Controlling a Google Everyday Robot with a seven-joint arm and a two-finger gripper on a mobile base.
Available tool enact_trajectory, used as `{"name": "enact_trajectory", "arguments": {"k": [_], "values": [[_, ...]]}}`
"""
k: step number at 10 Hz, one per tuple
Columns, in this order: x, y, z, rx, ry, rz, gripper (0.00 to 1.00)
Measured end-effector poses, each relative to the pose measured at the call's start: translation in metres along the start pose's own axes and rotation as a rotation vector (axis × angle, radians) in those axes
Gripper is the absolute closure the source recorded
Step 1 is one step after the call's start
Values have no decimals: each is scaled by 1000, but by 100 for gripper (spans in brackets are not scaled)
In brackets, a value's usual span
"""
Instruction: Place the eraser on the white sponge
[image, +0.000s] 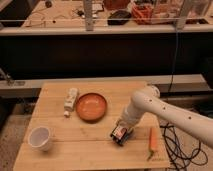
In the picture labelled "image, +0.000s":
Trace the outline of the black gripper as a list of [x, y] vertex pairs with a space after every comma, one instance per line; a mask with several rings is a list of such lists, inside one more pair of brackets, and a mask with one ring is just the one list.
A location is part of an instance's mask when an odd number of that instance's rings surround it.
[[122, 146], [127, 139], [131, 136], [132, 130], [128, 130], [126, 127], [117, 125], [111, 132], [110, 137], [118, 145]]

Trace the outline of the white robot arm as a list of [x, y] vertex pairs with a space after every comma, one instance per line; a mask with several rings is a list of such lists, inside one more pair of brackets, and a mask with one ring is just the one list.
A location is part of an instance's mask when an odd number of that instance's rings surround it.
[[174, 124], [213, 149], [213, 119], [162, 101], [160, 91], [154, 85], [132, 93], [130, 103], [124, 108], [110, 137], [123, 145], [146, 112]]

